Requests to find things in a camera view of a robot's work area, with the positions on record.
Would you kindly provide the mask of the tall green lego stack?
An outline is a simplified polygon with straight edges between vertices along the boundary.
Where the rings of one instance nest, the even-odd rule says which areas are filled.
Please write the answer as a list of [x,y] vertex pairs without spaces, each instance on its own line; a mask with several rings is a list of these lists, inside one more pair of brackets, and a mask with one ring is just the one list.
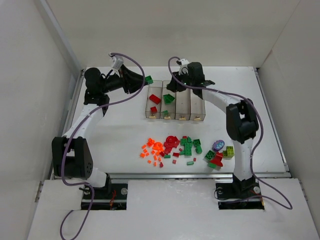
[[146,82],[147,85],[151,85],[151,84],[154,83],[154,81],[153,81],[153,79],[152,79],[152,77],[150,75],[145,77],[145,82]]

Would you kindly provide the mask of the red round lego piece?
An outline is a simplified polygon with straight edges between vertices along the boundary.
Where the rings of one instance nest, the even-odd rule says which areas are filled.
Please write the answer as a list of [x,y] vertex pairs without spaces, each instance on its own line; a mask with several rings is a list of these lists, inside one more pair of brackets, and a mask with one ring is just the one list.
[[165,148],[177,148],[179,144],[180,140],[176,136],[170,135],[166,138],[163,145]]

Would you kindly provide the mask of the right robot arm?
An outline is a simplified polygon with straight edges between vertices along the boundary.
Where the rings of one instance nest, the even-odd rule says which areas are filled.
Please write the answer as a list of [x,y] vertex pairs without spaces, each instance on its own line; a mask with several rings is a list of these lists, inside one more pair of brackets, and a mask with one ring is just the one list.
[[256,183],[252,170],[252,149],[259,123],[252,101],[236,93],[209,88],[214,83],[206,80],[199,62],[171,57],[168,69],[171,74],[168,90],[175,93],[190,89],[225,114],[226,132],[233,142],[235,154],[232,187],[237,194],[244,193]]

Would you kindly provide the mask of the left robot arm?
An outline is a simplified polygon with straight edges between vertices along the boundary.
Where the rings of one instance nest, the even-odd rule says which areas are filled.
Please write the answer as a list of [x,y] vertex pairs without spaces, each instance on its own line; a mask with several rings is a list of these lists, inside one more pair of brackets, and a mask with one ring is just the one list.
[[93,188],[105,188],[109,184],[107,173],[94,166],[88,138],[112,105],[109,92],[123,89],[136,96],[148,83],[145,73],[138,74],[125,65],[107,74],[96,67],[84,72],[85,94],[82,111],[72,127],[51,142],[54,175],[65,182],[69,179],[83,180]]

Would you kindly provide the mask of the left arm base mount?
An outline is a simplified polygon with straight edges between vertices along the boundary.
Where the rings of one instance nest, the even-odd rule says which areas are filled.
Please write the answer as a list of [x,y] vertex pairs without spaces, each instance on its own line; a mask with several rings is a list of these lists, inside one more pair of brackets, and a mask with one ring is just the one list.
[[[80,187],[82,191],[81,210],[88,210],[92,198],[91,189],[85,185]],[[91,206],[92,211],[123,211],[127,209],[128,184],[112,183],[108,190],[102,188],[94,189],[94,199]]]

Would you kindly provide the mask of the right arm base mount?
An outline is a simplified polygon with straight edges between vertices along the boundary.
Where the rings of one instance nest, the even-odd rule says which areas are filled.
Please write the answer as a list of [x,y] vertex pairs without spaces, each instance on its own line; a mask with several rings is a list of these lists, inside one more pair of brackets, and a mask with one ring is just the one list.
[[264,210],[260,195],[261,189],[257,182],[241,193],[236,192],[231,182],[215,184],[214,197],[218,200],[219,210]]

